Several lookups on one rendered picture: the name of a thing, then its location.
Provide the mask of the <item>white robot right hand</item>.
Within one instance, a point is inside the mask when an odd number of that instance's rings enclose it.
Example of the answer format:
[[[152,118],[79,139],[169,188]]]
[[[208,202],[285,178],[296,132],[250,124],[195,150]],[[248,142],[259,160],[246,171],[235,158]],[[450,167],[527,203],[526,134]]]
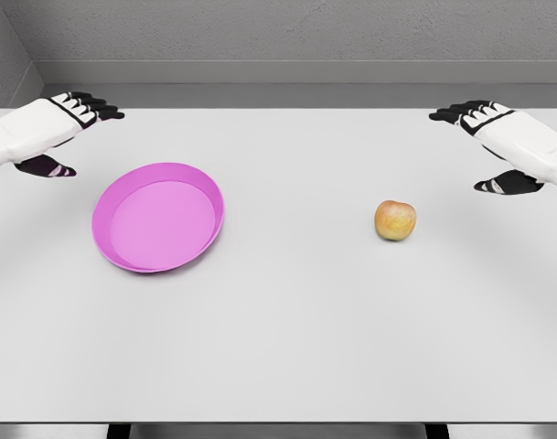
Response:
[[[552,184],[551,153],[557,148],[557,132],[527,112],[476,100],[438,109],[429,118],[461,128],[492,155],[513,166],[510,171],[477,182],[475,190],[511,196],[534,193]]]

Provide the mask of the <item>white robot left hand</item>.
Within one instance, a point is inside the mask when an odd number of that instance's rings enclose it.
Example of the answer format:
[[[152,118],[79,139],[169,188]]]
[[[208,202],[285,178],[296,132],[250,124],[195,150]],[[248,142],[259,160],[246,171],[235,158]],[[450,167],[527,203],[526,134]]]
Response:
[[[121,120],[124,113],[88,92],[68,91],[39,98],[0,117],[5,164],[35,177],[75,177],[47,151],[64,145],[96,123]]]

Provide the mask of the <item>yellow-red apple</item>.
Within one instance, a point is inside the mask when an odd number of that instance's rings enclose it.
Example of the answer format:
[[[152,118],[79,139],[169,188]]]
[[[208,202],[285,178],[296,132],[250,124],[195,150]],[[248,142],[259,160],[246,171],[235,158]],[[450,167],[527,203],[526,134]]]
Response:
[[[375,211],[374,226],[383,239],[403,241],[412,234],[416,220],[416,210],[410,204],[385,200]]]

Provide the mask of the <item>pink round plate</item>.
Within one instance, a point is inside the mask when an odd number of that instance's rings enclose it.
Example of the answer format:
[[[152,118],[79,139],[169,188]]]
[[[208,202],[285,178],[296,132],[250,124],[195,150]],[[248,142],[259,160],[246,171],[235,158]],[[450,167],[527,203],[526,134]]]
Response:
[[[180,163],[138,167],[99,197],[91,234],[102,256],[136,273],[174,270],[216,240],[225,214],[218,184]]]

